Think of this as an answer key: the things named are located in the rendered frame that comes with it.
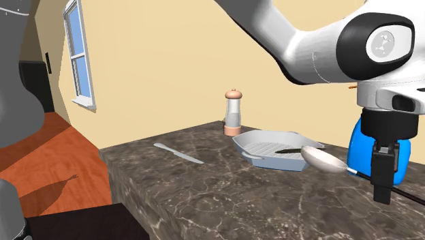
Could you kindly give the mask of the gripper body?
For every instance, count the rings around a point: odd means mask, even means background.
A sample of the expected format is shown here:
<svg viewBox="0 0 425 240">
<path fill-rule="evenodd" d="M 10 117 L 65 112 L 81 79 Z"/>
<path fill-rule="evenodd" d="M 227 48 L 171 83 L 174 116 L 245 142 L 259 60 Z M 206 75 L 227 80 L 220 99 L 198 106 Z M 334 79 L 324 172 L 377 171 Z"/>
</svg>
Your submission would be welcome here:
<svg viewBox="0 0 425 240">
<path fill-rule="evenodd" d="M 380 146 L 408 140 L 418 134 L 419 116 L 394 111 L 362 109 L 361 132 Z"/>
</svg>

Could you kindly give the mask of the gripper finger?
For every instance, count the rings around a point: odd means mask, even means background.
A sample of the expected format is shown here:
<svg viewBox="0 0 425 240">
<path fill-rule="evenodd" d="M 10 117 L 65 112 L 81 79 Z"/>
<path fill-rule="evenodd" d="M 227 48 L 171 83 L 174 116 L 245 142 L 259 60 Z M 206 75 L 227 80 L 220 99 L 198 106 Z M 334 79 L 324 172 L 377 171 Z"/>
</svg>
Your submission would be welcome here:
<svg viewBox="0 0 425 240">
<path fill-rule="evenodd" d="M 394 185 L 394 173 L 398 170 L 399 143 L 381 146 L 375 142 L 371 157 L 371 184 L 373 200 L 389 205 Z"/>
</svg>

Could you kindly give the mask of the blue rounded appliance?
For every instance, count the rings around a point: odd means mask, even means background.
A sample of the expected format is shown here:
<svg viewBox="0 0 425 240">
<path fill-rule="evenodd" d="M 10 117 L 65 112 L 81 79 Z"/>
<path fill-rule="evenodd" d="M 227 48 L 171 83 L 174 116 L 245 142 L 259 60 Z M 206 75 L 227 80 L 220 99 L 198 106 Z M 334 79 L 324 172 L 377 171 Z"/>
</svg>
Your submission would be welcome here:
<svg viewBox="0 0 425 240">
<path fill-rule="evenodd" d="M 349 143 L 347 154 L 348 167 L 370 176 L 374 144 L 374 138 L 366 136 L 361 132 L 361 119 L 359 119 L 353 129 Z M 398 156 L 398 170 L 394 173 L 394 185 L 400 185 L 403 182 L 411 155 L 410 140 L 398 140 L 398 144 L 400 153 Z"/>
</svg>

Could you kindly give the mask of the black pointed utensil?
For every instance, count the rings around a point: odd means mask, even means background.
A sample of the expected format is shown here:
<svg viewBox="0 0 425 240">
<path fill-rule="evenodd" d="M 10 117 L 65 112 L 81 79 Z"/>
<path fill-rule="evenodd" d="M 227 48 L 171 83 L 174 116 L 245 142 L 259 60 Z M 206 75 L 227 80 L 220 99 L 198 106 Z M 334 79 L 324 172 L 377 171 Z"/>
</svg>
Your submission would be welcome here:
<svg viewBox="0 0 425 240">
<path fill-rule="evenodd" d="M 318 150 L 324 150 L 325 147 L 310 147 L 310 146 L 303 146 L 302 148 L 295 148 L 295 149 L 282 149 L 275 151 L 276 154 L 289 154 L 289 153 L 301 153 L 302 150 L 311 150 L 311 149 L 318 149 Z"/>
</svg>

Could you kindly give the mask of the pale grey grill pan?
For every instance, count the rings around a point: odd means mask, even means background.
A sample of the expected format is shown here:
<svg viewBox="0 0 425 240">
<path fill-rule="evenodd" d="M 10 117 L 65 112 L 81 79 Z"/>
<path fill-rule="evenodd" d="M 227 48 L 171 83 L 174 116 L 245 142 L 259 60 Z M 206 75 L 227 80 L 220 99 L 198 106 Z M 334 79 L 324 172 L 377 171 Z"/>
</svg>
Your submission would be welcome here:
<svg viewBox="0 0 425 240">
<path fill-rule="evenodd" d="M 300 172 L 308 164 L 300 153 L 277 153 L 284 149 L 300 149 L 303 146 L 324 148 L 316 142 L 296 132 L 251 130 L 232 138 L 237 152 L 250 164 L 275 170 Z"/>
</svg>

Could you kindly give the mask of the clear grinder with pink ends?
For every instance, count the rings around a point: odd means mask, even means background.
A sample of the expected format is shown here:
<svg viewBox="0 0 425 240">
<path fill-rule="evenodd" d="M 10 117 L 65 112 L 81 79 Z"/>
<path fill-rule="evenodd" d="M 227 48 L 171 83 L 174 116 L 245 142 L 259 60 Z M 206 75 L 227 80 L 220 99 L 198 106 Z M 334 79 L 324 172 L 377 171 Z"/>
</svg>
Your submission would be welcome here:
<svg viewBox="0 0 425 240">
<path fill-rule="evenodd" d="M 237 136 L 241 133 L 240 100 L 242 93 L 236 89 L 225 93 L 227 108 L 225 114 L 224 134 Z"/>
</svg>

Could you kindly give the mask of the grey table knife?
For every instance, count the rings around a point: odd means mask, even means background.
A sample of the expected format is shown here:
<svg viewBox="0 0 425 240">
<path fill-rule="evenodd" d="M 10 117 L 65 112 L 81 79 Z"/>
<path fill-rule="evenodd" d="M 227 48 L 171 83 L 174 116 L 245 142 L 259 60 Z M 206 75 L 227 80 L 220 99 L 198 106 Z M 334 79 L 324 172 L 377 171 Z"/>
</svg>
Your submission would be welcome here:
<svg viewBox="0 0 425 240">
<path fill-rule="evenodd" d="M 170 152 L 172 152 L 174 155 L 177 155 L 178 157 L 183 158 L 183 159 L 185 159 L 185 160 L 188 160 L 188 161 L 190 161 L 190 162 L 194 162 L 194 163 L 197 163 L 197 164 L 204 164 L 204 162 L 203 162 L 203 161 L 198 160 L 198 159 L 196 159 L 196 158 L 194 158 L 194 157 L 191 157 L 191 156 L 189 156 L 189 155 L 186 155 L 186 154 L 184 154 L 184 153 L 181 153 L 181 152 L 179 152 L 179 151 L 177 151 L 177 150 L 175 150 L 175 149 L 172 149 L 172 148 L 170 148 L 170 147 L 167 147 L 166 145 L 164 145 L 164 144 L 162 144 L 162 143 L 160 143 L 160 142 L 156 142 L 156 143 L 154 143 L 153 145 L 154 145 L 155 147 L 158 147 L 158 148 L 161 148 L 161 149 L 165 149 L 165 150 L 167 150 L 167 151 L 170 151 Z"/>
</svg>

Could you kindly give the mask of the window with white frame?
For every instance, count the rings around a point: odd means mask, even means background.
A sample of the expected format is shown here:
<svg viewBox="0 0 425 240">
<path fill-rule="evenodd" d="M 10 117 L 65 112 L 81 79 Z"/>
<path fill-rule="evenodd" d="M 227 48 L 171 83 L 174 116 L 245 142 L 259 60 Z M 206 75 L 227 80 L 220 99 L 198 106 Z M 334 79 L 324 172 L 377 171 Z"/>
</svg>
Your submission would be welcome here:
<svg viewBox="0 0 425 240">
<path fill-rule="evenodd" d="M 63 21 L 76 94 L 72 102 L 89 110 L 95 110 L 97 107 L 93 91 L 81 0 L 69 0 L 66 3 L 63 8 Z"/>
</svg>

